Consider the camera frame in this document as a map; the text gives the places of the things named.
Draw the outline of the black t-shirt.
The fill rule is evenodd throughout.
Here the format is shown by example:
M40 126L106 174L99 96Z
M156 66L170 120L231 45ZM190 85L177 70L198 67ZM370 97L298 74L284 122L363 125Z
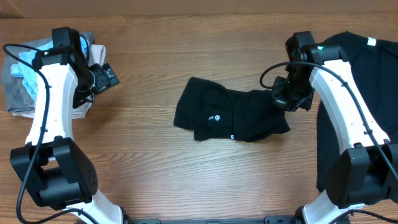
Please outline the black t-shirt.
M192 77L177 103L174 126L194 131L194 139L254 142L290 131L269 90L248 92Z

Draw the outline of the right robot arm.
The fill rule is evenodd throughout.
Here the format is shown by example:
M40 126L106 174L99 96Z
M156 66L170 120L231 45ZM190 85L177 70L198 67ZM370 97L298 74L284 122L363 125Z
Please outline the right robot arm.
M272 86L274 104L285 111L309 110L317 92L339 145L325 188L301 206L292 223L337 223L363 207L397 197L397 145L368 110L339 45L286 44L287 78Z

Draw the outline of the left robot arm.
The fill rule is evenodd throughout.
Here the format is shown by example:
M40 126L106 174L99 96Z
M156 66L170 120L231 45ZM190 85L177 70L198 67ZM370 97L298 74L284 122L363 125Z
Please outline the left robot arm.
M72 213L85 223L129 223L121 208L98 188L98 176L90 159L77 146L72 133L73 110L118 83L112 70L88 65L80 44L60 44L35 51L35 57L16 60L37 76L35 115L25 145L13 149L11 165L21 179L16 215L21 223L24 193L39 207L50 207L48 222Z

